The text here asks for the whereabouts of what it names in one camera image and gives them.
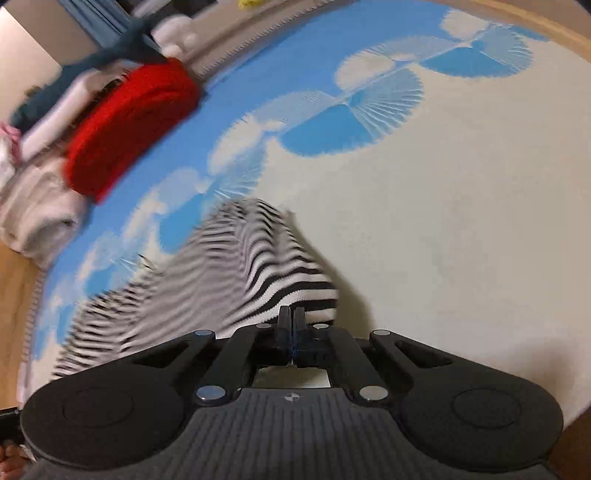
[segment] silver screw head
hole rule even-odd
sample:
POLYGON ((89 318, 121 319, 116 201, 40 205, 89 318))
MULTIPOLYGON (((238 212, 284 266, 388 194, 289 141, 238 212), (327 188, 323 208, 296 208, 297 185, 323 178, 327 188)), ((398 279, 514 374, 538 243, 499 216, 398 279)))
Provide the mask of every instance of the silver screw head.
POLYGON ((197 398, 202 401, 219 400, 225 394, 226 390, 219 385, 204 385, 198 388, 196 392, 197 398))
POLYGON ((361 398, 367 401, 383 400, 388 396, 388 390, 379 385, 368 385, 359 390, 361 398))

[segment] wall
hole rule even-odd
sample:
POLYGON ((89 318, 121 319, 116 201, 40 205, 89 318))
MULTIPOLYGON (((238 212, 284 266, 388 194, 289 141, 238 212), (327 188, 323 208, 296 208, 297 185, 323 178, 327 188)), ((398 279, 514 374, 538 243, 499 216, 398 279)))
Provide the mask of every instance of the wall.
POLYGON ((23 93, 43 85, 60 66, 4 8, 0 9, 0 120, 8 119, 23 93))
POLYGON ((58 0, 9 0, 5 8, 60 65, 96 50, 58 0))

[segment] finger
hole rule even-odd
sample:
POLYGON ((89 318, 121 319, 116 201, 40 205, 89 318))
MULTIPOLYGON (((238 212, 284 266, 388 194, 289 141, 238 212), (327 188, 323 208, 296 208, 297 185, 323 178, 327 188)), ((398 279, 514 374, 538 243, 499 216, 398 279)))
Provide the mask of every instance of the finger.
POLYGON ((9 473, 3 473, 0 480, 18 480, 25 474, 24 468, 18 468, 9 473))
POLYGON ((12 445, 14 445, 12 440, 4 440, 2 442, 2 454, 0 455, 0 462, 3 462, 9 456, 8 450, 12 445))
POLYGON ((27 464, 27 461, 21 457, 9 457, 0 463, 0 472, 10 472, 17 468, 22 468, 27 464))
POLYGON ((5 454, 7 457, 16 457, 18 456, 18 451, 20 450, 20 447, 18 445, 15 445, 14 443, 11 443, 10 445, 8 445, 6 447, 5 454))

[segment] rug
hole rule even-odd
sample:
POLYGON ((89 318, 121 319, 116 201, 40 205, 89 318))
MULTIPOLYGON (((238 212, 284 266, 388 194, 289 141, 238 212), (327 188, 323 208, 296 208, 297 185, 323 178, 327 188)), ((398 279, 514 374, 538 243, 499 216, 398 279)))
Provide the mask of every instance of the rug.
POLYGON ((341 278, 341 325, 529 378, 574 418, 591 400, 590 80, 546 38, 442 5, 311 20, 209 85, 92 212, 48 275, 28 393, 77 304, 251 194, 341 278))

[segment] yellow object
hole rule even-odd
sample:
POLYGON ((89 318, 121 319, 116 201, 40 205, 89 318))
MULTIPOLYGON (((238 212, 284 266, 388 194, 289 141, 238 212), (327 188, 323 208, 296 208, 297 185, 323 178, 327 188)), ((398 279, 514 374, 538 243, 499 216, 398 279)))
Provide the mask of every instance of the yellow object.
POLYGON ((238 8, 241 10, 246 10, 248 8, 258 7, 262 5, 267 0, 238 0, 238 8))

